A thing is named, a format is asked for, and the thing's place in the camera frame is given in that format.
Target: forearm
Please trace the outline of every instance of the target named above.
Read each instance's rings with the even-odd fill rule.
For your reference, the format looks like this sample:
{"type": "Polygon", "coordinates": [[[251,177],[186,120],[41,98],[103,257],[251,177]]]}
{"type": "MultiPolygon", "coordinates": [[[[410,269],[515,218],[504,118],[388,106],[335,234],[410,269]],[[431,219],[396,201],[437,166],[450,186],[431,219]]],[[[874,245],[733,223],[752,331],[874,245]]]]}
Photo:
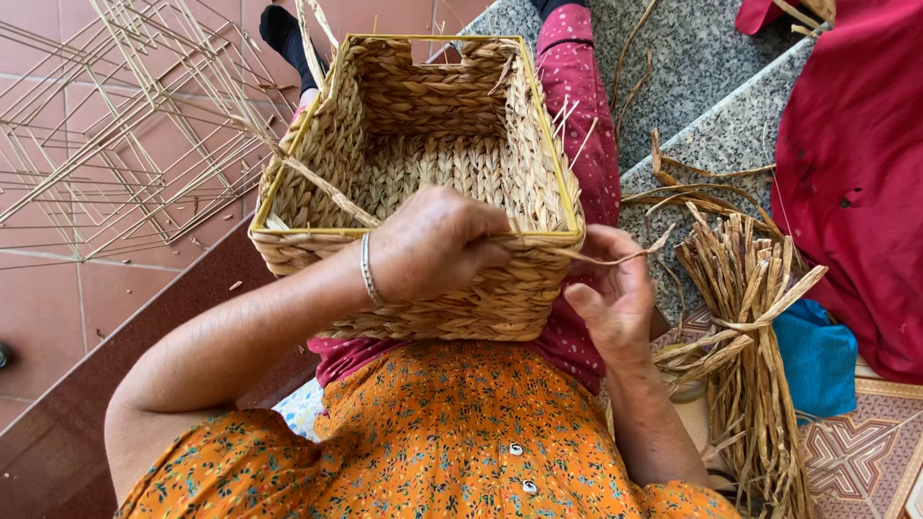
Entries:
{"type": "Polygon", "coordinates": [[[653,363],[606,373],[618,451],[639,485],[681,480],[709,486],[695,444],[653,363]]]}
{"type": "Polygon", "coordinates": [[[357,247],[236,297],[156,343],[114,402],[178,413],[232,404],[295,344],[369,304],[357,247]]]}

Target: maroon pants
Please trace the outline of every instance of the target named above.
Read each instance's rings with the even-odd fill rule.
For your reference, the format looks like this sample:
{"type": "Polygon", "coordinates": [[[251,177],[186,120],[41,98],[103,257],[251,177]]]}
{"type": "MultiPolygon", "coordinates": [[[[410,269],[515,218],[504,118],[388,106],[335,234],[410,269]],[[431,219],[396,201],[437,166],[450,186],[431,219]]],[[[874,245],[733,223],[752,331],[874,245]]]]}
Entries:
{"type": "MultiPolygon", "coordinates": [[[[577,157],[570,167],[580,182],[586,222],[615,226],[621,195],[615,129],[593,54],[590,10],[571,4],[551,13],[539,34],[537,51],[536,70],[545,90],[548,112],[556,118],[554,127],[563,139],[565,153],[570,158],[577,157]],[[587,137],[594,119],[596,126],[587,137]],[[583,150],[577,156],[581,145],[583,150]]],[[[564,285],[571,282],[586,283],[594,288],[597,285],[590,278],[569,278],[564,285]]],[[[318,383],[325,387],[370,360],[409,343],[368,337],[318,338],[308,341],[307,347],[320,354],[318,383]]],[[[521,345],[569,373],[593,394],[599,393],[599,380],[605,375],[603,360],[583,320],[563,296],[555,300],[541,336],[521,345]]]]}

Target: granite step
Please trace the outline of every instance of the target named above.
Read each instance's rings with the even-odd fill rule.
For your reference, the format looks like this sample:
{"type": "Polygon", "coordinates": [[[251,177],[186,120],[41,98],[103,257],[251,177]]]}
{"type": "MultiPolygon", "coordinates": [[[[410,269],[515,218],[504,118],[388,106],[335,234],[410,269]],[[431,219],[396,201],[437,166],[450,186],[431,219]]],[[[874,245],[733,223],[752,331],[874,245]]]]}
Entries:
{"type": "MultiPolygon", "coordinates": [[[[814,41],[810,38],[796,43],[666,142],[661,130],[661,153],[713,173],[739,171],[774,163],[775,139],[782,110],[813,46],[814,41]]],[[[648,151],[650,142],[648,134],[648,151]]],[[[768,211],[770,208],[771,185],[770,176],[767,174],[715,181],[713,178],[697,176],[675,167],[665,166],[665,170],[683,184],[716,182],[741,187],[765,210],[768,211]]],[[[623,197],[661,185],[653,177],[650,154],[621,176],[623,197]]],[[[757,216],[753,206],[743,197],[728,192],[713,191],[713,194],[729,200],[744,212],[757,216]]],[[[624,205],[619,214],[618,226],[629,231],[641,243],[649,244],[671,223],[677,224],[677,229],[671,235],[661,256],[679,277],[686,297],[686,308],[692,311],[702,304],[701,297],[672,250],[674,245],[689,235],[692,227],[689,211],[682,206],[665,205],[658,208],[649,218],[651,236],[647,236],[644,213],[648,209],[648,205],[624,205]]],[[[782,214],[773,215],[777,221],[784,217],[782,214]]],[[[679,290],[665,270],[653,263],[651,275],[657,286],[657,306],[667,321],[675,325],[681,309],[679,290]]]]}
{"type": "MultiPolygon", "coordinates": [[[[625,38],[648,3],[587,0],[596,60],[609,88],[625,38]]],[[[618,99],[624,100],[643,74],[649,48],[653,73],[622,121],[623,174],[650,152],[651,128],[659,127],[664,137],[676,134],[800,39],[791,32],[790,19],[779,19],[753,37],[739,34],[734,29],[739,6],[740,0],[660,0],[638,31],[623,63],[618,99]]],[[[534,48],[541,27],[529,0],[498,0],[461,34],[520,34],[534,48]]]]}

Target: blue cloth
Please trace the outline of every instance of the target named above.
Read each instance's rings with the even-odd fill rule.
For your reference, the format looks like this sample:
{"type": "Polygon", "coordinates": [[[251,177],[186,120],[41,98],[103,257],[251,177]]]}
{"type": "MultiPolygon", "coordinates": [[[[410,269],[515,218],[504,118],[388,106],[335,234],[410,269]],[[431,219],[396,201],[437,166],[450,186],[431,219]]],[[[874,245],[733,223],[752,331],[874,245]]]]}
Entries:
{"type": "Polygon", "coordinates": [[[831,324],[817,301],[799,299],[773,330],[798,411],[827,417],[856,409],[857,342],[844,324],[831,324]]]}

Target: woven basket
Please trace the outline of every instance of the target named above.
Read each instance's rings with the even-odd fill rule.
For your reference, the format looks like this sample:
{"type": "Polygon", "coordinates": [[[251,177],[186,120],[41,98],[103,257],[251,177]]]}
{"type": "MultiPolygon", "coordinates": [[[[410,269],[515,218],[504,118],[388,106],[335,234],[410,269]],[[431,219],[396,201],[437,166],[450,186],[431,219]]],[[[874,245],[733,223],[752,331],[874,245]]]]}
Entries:
{"type": "Polygon", "coordinates": [[[272,272],[292,274],[360,238],[421,185],[453,186],[514,220],[513,262],[470,289],[353,315],[322,335],[533,339],[569,267],[561,249],[579,250],[584,234],[551,124],[522,38],[349,35],[280,143],[329,184],[275,157],[250,237],[272,272]],[[416,65],[410,39],[461,40],[461,63],[416,65]]]}

